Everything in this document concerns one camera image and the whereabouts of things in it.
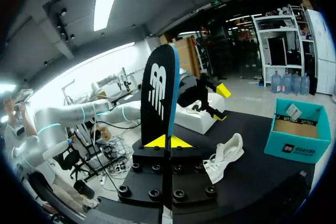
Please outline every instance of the yellow triangle marker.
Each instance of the yellow triangle marker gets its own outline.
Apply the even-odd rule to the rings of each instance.
[[[166,135],[162,135],[162,136],[158,137],[157,139],[151,141],[147,145],[145,145],[145,147],[158,146],[160,148],[164,148],[165,147],[165,142],[166,142]]]
[[[218,116],[214,115],[214,119],[216,119],[216,120],[224,121],[226,118],[227,118],[227,116],[225,116],[223,119],[220,119]]]
[[[164,148],[165,147],[165,141],[166,141],[166,135],[162,135],[162,136],[158,137],[157,139],[151,141],[147,145],[145,145],[145,147],[158,146],[160,148]],[[178,146],[181,146],[183,148],[192,147],[191,145],[189,145],[188,143],[186,143],[182,139],[178,138],[177,136],[172,136],[171,137],[171,148],[176,148]]]
[[[222,83],[216,87],[216,93],[220,94],[221,96],[225,98],[228,98],[231,96],[230,91]]]
[[[171,148],[176,148],[178,146],[181,146],[183,148],[192,147],[191,145],[189,145],[182,139],[178,138],[177,136],[172,136],[170,141],[171,141]]]

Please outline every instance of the water bottle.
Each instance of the water bottle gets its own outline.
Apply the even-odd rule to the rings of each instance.
[[[279,93],[281,91],[281,76],[278,74],[278,70],[272,75],[271,90],[273,93]]]
[[[292,76],[286,72],[285,76],[282,78],[282,92],[285,94],[289,94],[292,86]]]
[[[304,74],[305,76],[301,79],[301,94],[307,95],[309,94],[309,86],[310,86],[310,80],[309,76],[307,76],[307,73]]]
[[[293,75],[292,91],[296,95],[301,92],[301,76],[299,76],[298,72]]]

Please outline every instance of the teal box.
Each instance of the teal box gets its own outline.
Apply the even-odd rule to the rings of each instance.
[[[302,112],[295,121],[286,113],[292,104]],[[302,135],[307,135],[309,134],[307,132],[310,130],[315,132],[316,137],[296,134],[301,131]],[[289,134],[284,131],[294,131],[295,134]],[[330,125],[327,112],[323,106],[277,99],[271,131],[264,150],[265,154],[316,164],[328,148],[330,142]]]

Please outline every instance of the robotic arm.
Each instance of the robotic arm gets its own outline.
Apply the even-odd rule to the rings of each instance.
[[[34,115],[37,136],[30,136],[19,148],[12,151],[13,165],[22,177],[45,160],[55,157],[68,148],[66,127],[75,127],[93,117],[97,121],[118,123],[140,119],[140,101],[114,108],[108,100],[75,104],[61,108],[43,108]]]
[[[206,74],[199,78],[188,72],[180,72],[180,90],[178,104],[186,107],[201,100],[201,110],[213,118],[222,120],[224,115],[209,106],[208,89],[229,97],[231,94],[220,82],[215,82]],[[24,176],[45,160],[55,157],[68,148],[66,127],[75,127],[88,122],[93,117],[97,121],[119,123],[140,119],[140,101],[117,106],[112,111],[108,100],[98,100],[85,104],[75,104],[61,108],[43,108],[34,115],[37,136],[31,136],[19,148],[12,151],[16,173]]]

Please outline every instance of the office chair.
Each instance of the office chair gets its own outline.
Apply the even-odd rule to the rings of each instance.
[[[63,153],[68,151],[69,154],[64,158]],[[73,167],[73,171],[70,173],[70,178],[73,179],[73,174],[75,174],[76,181],[78,180],[78,172],[87,172],[90,173],[88,170],[85,170],[82,167],[83,164],[86,164],[86,161],[79,155],[79,151],[74,149],[70,146],[67,150],[63,153],[54,157],[54,160],[59,164],[59,166],[63,170],[71,170]],[[81,160],[83,163],[81,165],[77,165],[77,163]]]

